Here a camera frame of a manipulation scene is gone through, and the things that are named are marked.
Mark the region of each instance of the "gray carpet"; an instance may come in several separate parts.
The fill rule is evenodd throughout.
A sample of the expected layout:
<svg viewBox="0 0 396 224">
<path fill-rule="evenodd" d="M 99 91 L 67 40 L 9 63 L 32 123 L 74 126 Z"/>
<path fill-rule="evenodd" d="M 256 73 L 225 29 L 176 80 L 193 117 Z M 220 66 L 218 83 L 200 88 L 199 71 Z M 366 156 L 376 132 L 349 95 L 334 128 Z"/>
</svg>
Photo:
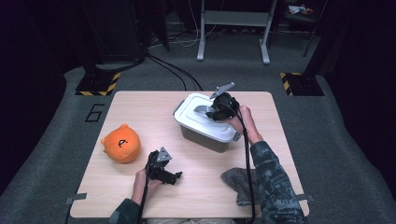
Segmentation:
<svg viewBox="0 0 396 224">
<path fill-rule="evenodd" d="M 217 36 L 207 40 L 205 60 L 196 61 L 198 44 L 171 44 L 149 52 L 191 73 L 205 91 L 234 82 L 232 91 L 273 94 L 290 150 L 309 204 L 310 223 L 396 223 L 396 202 L 381 174 L 368 162 L 344 128 L 340 111 L 324 77 L 325 96 L 288 96 L 280 72 L 303 72 L 314 51 L 303 58 L 306 39 L 277 35 L 263 65 L 257 35 Z M 109 96 L 76 96 L 84 75 L 76 68 L 64 76 L 67 90 L 56 115 L 32 155 L 0 198 L 0 223 L 64 223 L 66 197 L 75 193 L 110 107 Z M 188 91 L 192 82 L 183 75 Z M 146 59 L 122 72 L 115 91 L 184 91 L 173 74 Z M 98 122 L 85 122 L 94 104 Z M 107 223 L 106 219 L 70 217 L 68 223 Z"/>
</svg>

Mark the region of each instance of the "yellow black hazard tape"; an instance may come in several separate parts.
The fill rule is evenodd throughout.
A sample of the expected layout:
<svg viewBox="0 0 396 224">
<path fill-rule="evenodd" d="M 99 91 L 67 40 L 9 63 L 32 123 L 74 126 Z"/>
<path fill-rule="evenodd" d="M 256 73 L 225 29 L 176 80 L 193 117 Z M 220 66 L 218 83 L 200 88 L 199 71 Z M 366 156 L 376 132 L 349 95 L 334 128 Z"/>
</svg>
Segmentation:
<svg viewBox="0 0 396 224">
<path fill-rule="evenodd" d="M 120 73 L 114 75 L 110 85 L 105 91 L 76 91 L 76 95 L 85 95 L 85 96 L 110 95 L 111 92 L 113 92 L 114 88 L 116 88 L 116 84 L 119 78 L 120 78 Z"/>
<path fill-rule="evenodd" d="M 287 76 L 289 75 L 300 76 L 301 73 L 280 73 L 280 78 L 282 78 L 283 87 L 285 88 L 286 94 L 293 95 L 293 92 L 291 91 L 291 87 L 287 79 Z"/>
</svg>

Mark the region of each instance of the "wrist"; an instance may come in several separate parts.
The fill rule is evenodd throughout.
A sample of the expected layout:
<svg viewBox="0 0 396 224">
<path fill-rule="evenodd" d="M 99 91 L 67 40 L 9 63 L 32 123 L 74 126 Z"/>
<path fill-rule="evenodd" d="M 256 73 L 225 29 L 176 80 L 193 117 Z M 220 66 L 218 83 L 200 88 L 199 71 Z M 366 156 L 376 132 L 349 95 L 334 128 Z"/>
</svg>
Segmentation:
<svg viewBox="0 0 396 224">
<path fill-rule="evenodd" d="M 132 195 L 131 200 L 134 201 L 135 203 L 139 204 L 139 206 L 142 203 L 142 197 L 136 196 L 135 194 Z"/>
</svg>

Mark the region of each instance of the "gray cloth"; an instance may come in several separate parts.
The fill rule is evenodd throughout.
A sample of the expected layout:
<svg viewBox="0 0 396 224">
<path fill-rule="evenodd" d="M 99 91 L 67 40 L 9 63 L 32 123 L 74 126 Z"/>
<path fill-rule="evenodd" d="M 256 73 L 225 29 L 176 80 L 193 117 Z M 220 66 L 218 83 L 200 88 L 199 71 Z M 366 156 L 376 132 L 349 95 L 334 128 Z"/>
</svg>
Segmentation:
<svg viewBox="0 0 396 224">
<path fill-rule="evenodd" d="M 251 169 L 251 182 L 253 185 L 254 202 L 260 203 L 258 183 L 256 178 L 256 170 Z M 248 186 L 247 169 L 232 168 L 221 175 L 221 179 L 233 190 L 236 191 L 236 204 L 245 206 L 251 204 L 250 190 Z"/>
</svg>

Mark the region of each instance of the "orange plush toy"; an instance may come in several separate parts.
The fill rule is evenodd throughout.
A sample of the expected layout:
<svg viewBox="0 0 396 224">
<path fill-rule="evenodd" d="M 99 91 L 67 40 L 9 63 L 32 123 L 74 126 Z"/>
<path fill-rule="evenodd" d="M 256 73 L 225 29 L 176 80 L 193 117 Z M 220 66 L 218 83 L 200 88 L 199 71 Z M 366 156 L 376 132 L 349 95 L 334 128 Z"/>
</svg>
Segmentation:
<svg viewBox="0 0 396 224">
<path fill-rule="evenodd" d="M 102 138 L 101 143 L 105 146 L 104 152 L 114 161 L 130 162 L 140 154 L 139 136 L 125 123 Z"/>
</svg>

